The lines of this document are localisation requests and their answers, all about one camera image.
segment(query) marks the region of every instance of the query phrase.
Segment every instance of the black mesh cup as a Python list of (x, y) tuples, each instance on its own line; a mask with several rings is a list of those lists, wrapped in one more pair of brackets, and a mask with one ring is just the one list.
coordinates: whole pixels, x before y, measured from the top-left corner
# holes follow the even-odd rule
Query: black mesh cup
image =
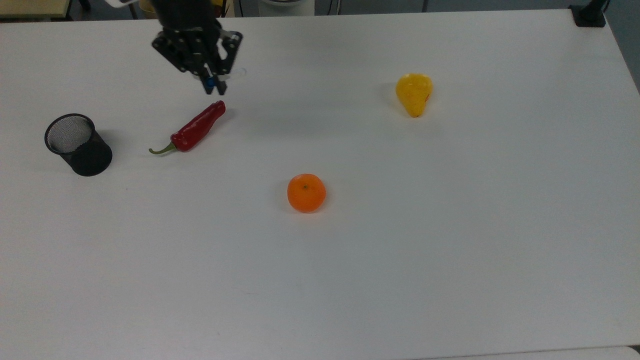
[(82, 176), (94, 176), (111, 163), (111, 148), (98, 135), (91, 119), (80, 114), (57, 118), (44, 134), (47, 148), (60, 155)]

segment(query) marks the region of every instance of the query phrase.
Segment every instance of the white table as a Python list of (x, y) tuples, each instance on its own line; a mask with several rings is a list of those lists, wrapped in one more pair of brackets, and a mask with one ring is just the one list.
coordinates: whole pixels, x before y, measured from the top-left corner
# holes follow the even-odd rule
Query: white table
[[(228, 113), (149, 21), (0, 24), (0, 357), (411, 359), (640, 343), (640, 97), (568, 10), (226, 19)], [(435, 92), (421, 119), (405, 72)], [(47, 151), (83, 113), (96, 177)], [(288, 180), (328, 200), (295, 213)]]

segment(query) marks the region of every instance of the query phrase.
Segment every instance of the orange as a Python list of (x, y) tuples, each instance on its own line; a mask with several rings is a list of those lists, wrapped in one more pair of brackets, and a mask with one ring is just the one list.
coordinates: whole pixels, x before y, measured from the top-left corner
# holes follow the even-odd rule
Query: orange
[(310, 213), (322, 205), (326, 189), (319, 177), (314, 174), (296, 175), (287, 186), (289, 204), (301, 213)]

